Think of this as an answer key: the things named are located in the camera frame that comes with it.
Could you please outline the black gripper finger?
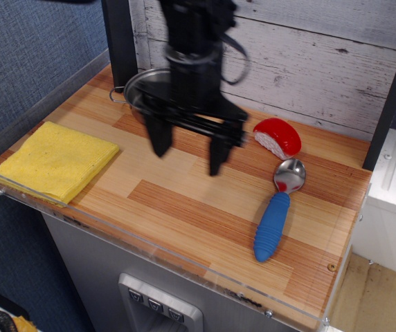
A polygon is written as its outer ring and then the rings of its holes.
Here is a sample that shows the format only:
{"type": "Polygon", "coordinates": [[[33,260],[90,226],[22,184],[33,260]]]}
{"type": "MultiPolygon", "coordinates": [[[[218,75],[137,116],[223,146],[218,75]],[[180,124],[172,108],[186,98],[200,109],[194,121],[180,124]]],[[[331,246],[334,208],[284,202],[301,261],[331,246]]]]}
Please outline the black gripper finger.
{"type": "Polygon", "coordinates": [[[145,126],[154,153],[163,157],[172,145],[172,123],[164,118],[146,116],[145,126]]]}
{"type": "Polygon", "coordinates": [[[227,139],[213,137],[209,145],[209,174],[216,176],[223,163],[228,159],[233,145],[227,139]]]}

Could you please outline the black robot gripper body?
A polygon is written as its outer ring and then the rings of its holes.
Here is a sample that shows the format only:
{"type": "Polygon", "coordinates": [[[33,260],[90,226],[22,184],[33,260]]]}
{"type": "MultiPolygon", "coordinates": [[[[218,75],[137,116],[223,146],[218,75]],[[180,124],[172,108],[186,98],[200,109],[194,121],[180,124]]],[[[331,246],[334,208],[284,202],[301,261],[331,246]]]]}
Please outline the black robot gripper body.
{"type": "Polygon", "coordinates": [[[220,91],[222,53],[216,51],[199,57],[169,51],[166,57],[170,81],[137,86],[143,92],[144,119],[164,118],[173,126],[227,139],[241,147],[248,116],[220,91]]]}

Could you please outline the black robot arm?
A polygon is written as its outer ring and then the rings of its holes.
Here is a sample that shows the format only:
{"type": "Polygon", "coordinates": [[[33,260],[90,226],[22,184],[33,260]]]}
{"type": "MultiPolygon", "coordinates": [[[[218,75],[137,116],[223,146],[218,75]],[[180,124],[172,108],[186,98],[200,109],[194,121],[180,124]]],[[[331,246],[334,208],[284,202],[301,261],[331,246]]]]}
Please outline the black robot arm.
{"type": "Polygon", "coordinates": [[[173,127],[208,136],[210,175],[244,142],[248,115],[221,92],[223,45],[246,51],[226,31],[235,25],[232,1],[162,1],[168,27],[168,68],[134,76],[125,97],[143,117],[154,153],[172,144],[173,127]]]}

